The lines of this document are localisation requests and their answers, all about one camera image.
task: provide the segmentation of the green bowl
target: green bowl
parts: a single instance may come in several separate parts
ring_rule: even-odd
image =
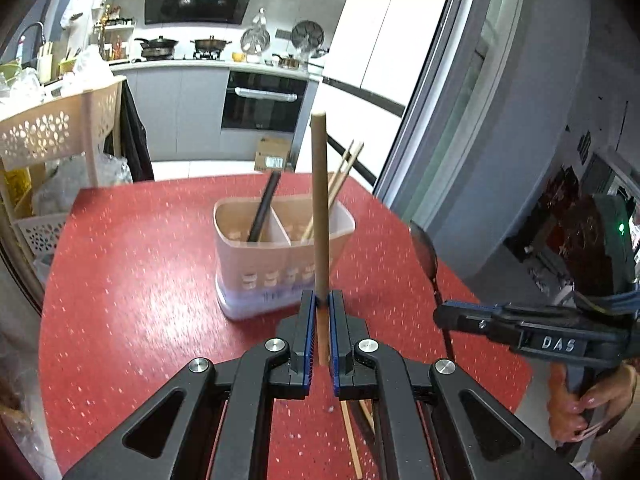
[[[15,75],[20,71],[20,66],[15,63],[7,63],[0,65],[0,73],[4,75],[6,83],[11,86],[14,82]]]

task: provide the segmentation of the human hand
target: human hand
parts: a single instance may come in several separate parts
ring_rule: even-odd
[[[621,365],[615,373],[594,384],[582,397],[570,394],[566,389],[566,366],[551,363],[548,386],[551,398],[546,405],[549,412],[551,436],[560,442],[580,442],[594,431],[606,425],[611,419],[623,413],[631,404],[636,371],[628,365]],[[609,403],[607,413],[597,428],[589,428],[580,414]]]

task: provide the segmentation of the countertop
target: countertop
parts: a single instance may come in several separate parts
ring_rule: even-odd
[[[231,322],[214,284],[214,204],[259,197],[267,175],[195,178],[83,189],[68,216],[47,284],[40,329],[40,386],[62,472],[91,450],[194,356],[214,363],[240,357],[273,336],[292,309]],[[278,194],[308,193],[309,174],[282,176]],[[435,327],[433,291],[407,227],[349,178],[340,201],[356,231],[331,275],[347,313],[405,357],[445,354]],[[444,298],[475,301],[441,264]],[[458,364],[511,411],[529,383],[519,357],[485,338],[453,335]],[[356,431],[367,479],[378,476]],[[340,404],[327,368],[314,367],[305,400],[277,400],[269,474],[354,478]]]
[[[303,79],[306,81],[322,82],[322,76],[319,74],[310,74],[304,70],[294,70],[292,68],[281,68],[277,66],[268,66],[264,63],[247,63],[235,61],[212,61],[205,59],[169,59],[166,61],[142,61],[138,63],[122,63],[111,65],[113,73],[126,72],[127,70],[142,70],[145,68],[164,68],[164,67],[212,67],[226,68],[228,70],[236,70],[237,72],[255,72],[268,75],[278,75],[290,77],[293,79]]]

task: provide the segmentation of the oven door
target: oven door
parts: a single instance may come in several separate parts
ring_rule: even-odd
[[[305,91],[299,79],[231,71],[222,127],[293,134]]]

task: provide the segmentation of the faucet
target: faucet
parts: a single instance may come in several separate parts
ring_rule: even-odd
[[[20,44],[20,38],[24,36],[24,33],[29,30],[31,27],[35,27],[36,25],[40,26],[40,46],[43,46],[47,43],[47,38],[44,37],[44,25],[42,22],[33,22],[31,25],[25,27],[25,29],[18,35],[18,44]],[[18,56],[18,49],[15,50],[16,57]]]

